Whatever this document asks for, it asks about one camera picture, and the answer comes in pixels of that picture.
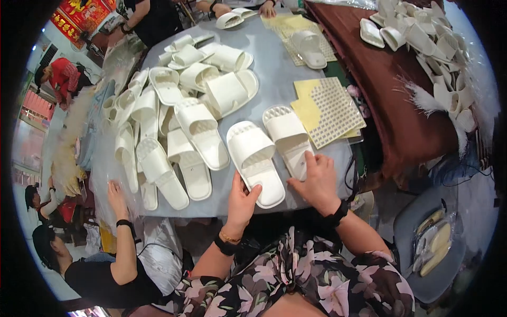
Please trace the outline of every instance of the gray chair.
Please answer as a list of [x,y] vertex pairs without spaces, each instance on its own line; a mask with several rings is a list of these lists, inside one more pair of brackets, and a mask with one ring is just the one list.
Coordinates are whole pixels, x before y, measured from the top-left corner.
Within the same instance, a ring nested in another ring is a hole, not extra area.
[[[419,225],[442,206],[438,188],[430,188],[408,204],[394,220],[394,243],[388,243],[401,274],[413,263],[413,242]],[[436,301],[452,284],[465,255],[466,245],[460,233],[463,223],[456,217],[454,240],[445,258],[425,277],[412,273],[407,282],[420,302],[429,304]]]

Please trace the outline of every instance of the black wire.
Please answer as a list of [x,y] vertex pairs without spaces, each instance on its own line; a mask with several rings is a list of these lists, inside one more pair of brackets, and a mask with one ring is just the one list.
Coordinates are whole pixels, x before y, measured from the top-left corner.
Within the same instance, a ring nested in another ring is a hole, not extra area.
[[[460,166],[471,167],[471,168],[475,169],[477,172],[481,173],[483,176],[486,176],[486,177],[487,177],[487,176],[490,176],[490,177],[491,177],[491,179],[493,179],[493,181],[495,181],[495,179],[493,178],[493,175],[491,175],[491,173],[493,173],[493,170],[491,170],[491,171],[489,172],[489,174],[486,174],[486,173],[482,172],[480,169],[478,169],[477,167],[472,166],[472,165],[468,165],[468,164],[460,164],[460,165],[458,165],[457,167],[460,167]],[[451,171],[453,171],[453,170],[452,170],[452,169],[448,170],[448,171],[444,174],[444,178],[445,178],[445,176],[447,175],[447,173],[449,173],[449,172],[451,172]],[[461,184],[463,184],[463,183],[466,183],[466,182],[470,181],[470,180],[471,180],[471,179],[472,179],[475,175],[477,175],[477,173],[475,173],[475,174],[474,174],[474,175],[472,175],[472,176],[469,176],[469,178],[468,178],[467,180],[464,180],[463,182],[458,183],[458,184],[454,184],[454,185],[445,185],[444,183],[442,183],[442,185],[443,185],[444,187],[454,187],[454,186],[458,186],[458,185],[461,185]]]
[[169,251],[171,251],[172,255],[174,255],[175,257],[177,257],[177,258],[178,258],[178,259],[179,259],[179,260],[183,263],[183,259],[182,259],[182,258],[180,258],[180,257],[178,256],[178,254],[176,254],[176,253],[175,253],[175,252],[174,252],[171,248],[169,248],[168,246],[165,246],[165,245],[158,244],[158,243],[148,243],[147,245],[145,245],[145,246],[144,246],[144,248],[142,248],[141,252],[139,252],[139,254],[138,254],[137,256],[140,256],[140,255],[141,255],[141,253],[142,253],[142,252],[146,249],[146,247],[147,247],[147,246],[149,246],[149,245],[158,245],[158,246],[161,246],[161,247],[163,247],[163,248],[168,249]]

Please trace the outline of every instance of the red banner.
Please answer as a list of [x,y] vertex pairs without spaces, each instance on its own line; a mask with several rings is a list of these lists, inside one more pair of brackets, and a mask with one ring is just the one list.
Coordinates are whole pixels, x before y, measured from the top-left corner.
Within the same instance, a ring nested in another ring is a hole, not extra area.
[[81,7],[81,0],[64,0],[60,3],[60,10],[81,30],[92,33],[98,25],[111,12],[111,9],[102,0],[88,0]]
[[74,44],[78,49],[81,49],[85,42],[79,39],[81,35],[81,29],[78,26],[70,21],[69,18],[60,10],[56,9],[56,12],[53,13],[53,17],[51,18],[51,22],[65,35],[69,41]]

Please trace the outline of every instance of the black shirt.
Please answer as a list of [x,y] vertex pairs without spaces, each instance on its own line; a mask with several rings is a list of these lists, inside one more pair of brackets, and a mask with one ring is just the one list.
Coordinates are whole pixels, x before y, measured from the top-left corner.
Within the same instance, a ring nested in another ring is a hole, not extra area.
[[104,308],[131,308],[157,303],[162,293],[148,277],[137,258],[137,277],[118,285],[111,273],[111,262],[73,262],[65,272],[65,281],[81,297]]

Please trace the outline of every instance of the hand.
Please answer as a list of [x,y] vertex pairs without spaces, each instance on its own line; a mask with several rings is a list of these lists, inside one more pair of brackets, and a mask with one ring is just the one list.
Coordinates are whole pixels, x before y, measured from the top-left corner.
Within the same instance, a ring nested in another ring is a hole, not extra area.
[[274,5],[275,4],[271,0],[267,0],[259,8],[259,15],[263,15],[266,18],[276,17],[276,11],[275,11]]
[[224,14],[231,12],[231,8],[229,8],[229,6],[224,4],[216,4],[213,7],[213,11],[215,12],[215,16],[218,19]]
[[294,178],[287,183],[311,204],[324,217],[332,215],[341,204],[336,194],[335,162],[326,155],[305,151],[306,180],[300,182]]
[[262,192],[261,185],[255,185],[249,193],[238,171],[232,178],[229,194],[229,214],[222,231],[233,239],[239,239],[254,214],[255,202]]
[[125,196],[117,181],[109,181],[107,198],[116,214],[116,220],[128,220],[128,209],[125,203]]
[[118,26],[116,30],[114,30],[113,33],[109,35],[107,46],[111,47],[116,45],[116,43],[118,43],[118,41],[121,40],[124,36],[125,34],[123,34],[122,30]]

